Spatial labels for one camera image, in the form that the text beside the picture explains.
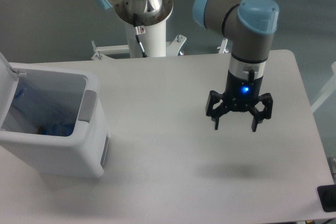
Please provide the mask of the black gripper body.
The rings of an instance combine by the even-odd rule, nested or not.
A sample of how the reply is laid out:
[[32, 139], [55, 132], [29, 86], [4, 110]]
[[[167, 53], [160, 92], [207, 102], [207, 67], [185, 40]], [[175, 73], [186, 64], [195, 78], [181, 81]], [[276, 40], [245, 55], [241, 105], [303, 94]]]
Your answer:
[[247, 112], [248, 104], [255, 106], [259, 102], [261, 84], [262, 77], [249, 82], [229, 71], [223, 96], [224, 107], [234, 112]]

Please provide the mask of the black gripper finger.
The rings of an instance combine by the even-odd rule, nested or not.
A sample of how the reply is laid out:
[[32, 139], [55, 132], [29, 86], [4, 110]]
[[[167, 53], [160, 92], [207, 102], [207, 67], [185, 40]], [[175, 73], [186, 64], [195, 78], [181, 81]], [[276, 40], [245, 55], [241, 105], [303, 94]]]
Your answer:
[[226, 94], [220, 94], [211, 90], [206, 104], [206, 115], [211, 117], [212, 121], [215, 122], [215, 130], [218, 130], [220, 117], [227, 113]]
[[[262, 111], [256, 108], [256, 105], [261, 102], [264, 106]], [[248, 111], [253, 116], [251, 129], [256, 132], [258, 124], [262, 123], [264, 119], [271, 119], [272, 115], [273, 98], [270, 93], [259, 95], [252, 103], [248, 104]]]

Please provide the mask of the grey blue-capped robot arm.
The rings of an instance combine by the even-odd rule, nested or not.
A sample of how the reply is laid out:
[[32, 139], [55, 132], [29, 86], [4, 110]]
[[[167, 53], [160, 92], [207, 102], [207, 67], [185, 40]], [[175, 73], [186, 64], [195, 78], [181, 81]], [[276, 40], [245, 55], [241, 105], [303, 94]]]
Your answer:
[[[167, 56], [166, 20], [172, 0], [95, 0], [103, 9], [114, 8], [125, 23], [132, 58]], [[215, 123], [230, 111], [250, 112], [251, 128], [272, 114], [273, 99], [261, 94], [279, 6], [275, 0], [195, 0], [194, 20], [232, 42], [225, 91], [211, 91], [206, 115]]]

